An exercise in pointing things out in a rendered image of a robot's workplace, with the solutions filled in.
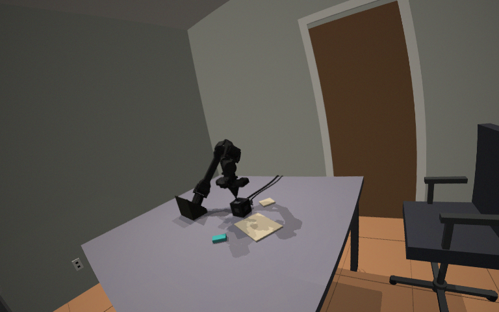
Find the beige flat square block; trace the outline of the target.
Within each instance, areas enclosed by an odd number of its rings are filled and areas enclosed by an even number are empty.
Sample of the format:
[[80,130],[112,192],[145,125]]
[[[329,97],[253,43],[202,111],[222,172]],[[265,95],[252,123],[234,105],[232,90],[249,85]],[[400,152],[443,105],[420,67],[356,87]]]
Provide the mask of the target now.
[[273,203],[275,203],[274,200],[272,200],[271,198],[268,198],[268,199],[265,199],[263,201],[260,201],[259,202],[263,207],[267,206],[267,205],[271,205]]

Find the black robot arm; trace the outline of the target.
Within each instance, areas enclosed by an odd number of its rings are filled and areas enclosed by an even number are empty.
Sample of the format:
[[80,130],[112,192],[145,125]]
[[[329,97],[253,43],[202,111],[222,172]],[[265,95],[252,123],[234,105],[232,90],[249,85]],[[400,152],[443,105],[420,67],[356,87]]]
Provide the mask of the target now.
[[237,166],[235,163],[238,163],[240,161],[240,156],[241,150],[234,146],[231,141],[229,141],[228,139],[219,141],[215,146],[214,159],[212,160],[207,173],[193,190],[193,193],[195,194],[192,202],[201,206],[203,198],[207,198],[211,187],[210,181],[217,169],[219,162],[222,167],[222,171],[225,171],[227,174],[229,174],[228,177],[223,176],[223,178],[221,178],[221,180],[218,182],[219,186],[226,189],[227,186],[233,184],[234,181],[230,174],[236,172]]

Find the beige flat rectangular panel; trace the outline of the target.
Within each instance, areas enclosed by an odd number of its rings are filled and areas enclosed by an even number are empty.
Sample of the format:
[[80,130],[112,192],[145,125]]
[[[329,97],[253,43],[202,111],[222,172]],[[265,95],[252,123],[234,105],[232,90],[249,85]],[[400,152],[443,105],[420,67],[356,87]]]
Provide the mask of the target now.
[[234,225],[247,236],[255,240],[255,242],[271,235],[283,227],[281,224],[278,224],[259,213],[253,214]]

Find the turquoise rectangular block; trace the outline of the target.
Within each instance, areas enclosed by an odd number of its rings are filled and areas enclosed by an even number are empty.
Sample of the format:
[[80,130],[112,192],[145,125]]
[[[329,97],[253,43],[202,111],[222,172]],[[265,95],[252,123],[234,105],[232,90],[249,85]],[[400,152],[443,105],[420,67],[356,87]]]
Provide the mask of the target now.
[[226,241],[227,240],[227,235],[226,234],[221,234],[221,235],[217,235],[217,236],[213,236],[212,237],[212,242],[213,243],[217,243],[217,242],[221,242],[221,241]]

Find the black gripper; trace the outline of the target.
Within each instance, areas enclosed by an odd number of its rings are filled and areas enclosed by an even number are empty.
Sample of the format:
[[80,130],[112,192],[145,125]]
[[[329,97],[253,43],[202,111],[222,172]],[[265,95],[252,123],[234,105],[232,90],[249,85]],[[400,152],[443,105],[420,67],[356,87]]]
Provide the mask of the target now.
[[[222,171],[221,174],[224,175],[224,177],[228,177],[229,175],[225,171]],[[234,183],[231,184],[230,186],[227,186],[227,188],[231,191],[233,196],[237,196],[239,187],[240,188],[245,187],[249,183],[249,179],[246,177],[241,177],[240,179],[237,179],[238,176],[236,176],[235,173],[230,175],[233,178]],[[220,177],[218,180],[216,180],[216,185],[219,185],[218,182],[221,180],[221,178],[223,177]]]

